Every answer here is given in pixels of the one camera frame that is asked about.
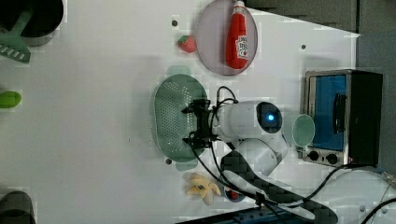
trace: black container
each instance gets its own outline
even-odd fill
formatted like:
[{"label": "black container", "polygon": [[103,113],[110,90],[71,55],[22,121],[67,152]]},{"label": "black container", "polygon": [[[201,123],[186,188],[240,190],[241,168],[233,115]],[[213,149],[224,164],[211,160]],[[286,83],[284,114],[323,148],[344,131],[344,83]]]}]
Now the black container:
[{"label": "black container", "polygon": [[0,224],[35,224],[32,200],[22,191],[13,191],[0,201]]},{"label": "black container", "polygon": [[64,16],[62,0],[0,0],[0,26],[12,30],[29,2],[35,12],[21,34],[23,41],[30,47],[47,44]]}]

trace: red ketchup bottle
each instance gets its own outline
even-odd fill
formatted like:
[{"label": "red ketchup bottle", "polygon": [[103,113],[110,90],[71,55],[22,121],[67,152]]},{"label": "red ketchup bottle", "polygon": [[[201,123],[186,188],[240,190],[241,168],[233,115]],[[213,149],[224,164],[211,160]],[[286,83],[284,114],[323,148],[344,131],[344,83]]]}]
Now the red ketchup bottle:
[{"label": "red ketchup bottle", "polygon": [[248,39],[245,25],[245,4],[236,1],[233,5],[233,18],[228,31],[225,60],[233,69],[241,69],[248,62]]}]

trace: green cup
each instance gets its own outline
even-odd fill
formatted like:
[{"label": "green cup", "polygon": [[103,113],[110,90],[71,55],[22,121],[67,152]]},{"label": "green cup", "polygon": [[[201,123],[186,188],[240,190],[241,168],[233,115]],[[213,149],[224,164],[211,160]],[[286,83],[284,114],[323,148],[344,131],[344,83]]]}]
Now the green cup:
[{"label": "green cup", "polygon": [[314,140],[315,122],[306,114],[290,114],[285,117],[282,133],[287,143],[307,147]]}]

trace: red strawberry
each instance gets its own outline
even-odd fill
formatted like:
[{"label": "red strawberry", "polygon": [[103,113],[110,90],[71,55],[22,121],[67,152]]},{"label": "red strawberry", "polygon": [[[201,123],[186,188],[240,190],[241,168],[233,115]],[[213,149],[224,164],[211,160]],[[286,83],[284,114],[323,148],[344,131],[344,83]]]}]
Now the red strawberry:
[{"label": "red strawberry", "polygon": [[178,40],[178,46],[188,53],[193,53],[197,49],[195,39],[192,35],[183,35]]}]

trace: oven knob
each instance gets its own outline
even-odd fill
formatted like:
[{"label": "oven knob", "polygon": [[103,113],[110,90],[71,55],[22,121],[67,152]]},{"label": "oven knob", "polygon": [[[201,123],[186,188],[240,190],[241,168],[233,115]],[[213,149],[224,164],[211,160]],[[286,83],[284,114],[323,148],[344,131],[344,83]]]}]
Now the oven knob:
[{"label": "oven knob", "polygon": [[329,156],[327,156],[326,160],[329,162],[329,164],[336,164],[338,162],[338,158],[334,154],[330,154]]},{"label": "oven knob", "polygon": [[309,159],[311,159],[312,161],[317,161],[319,158],[319,154],[316,151],[311,151],[308,154]]}]

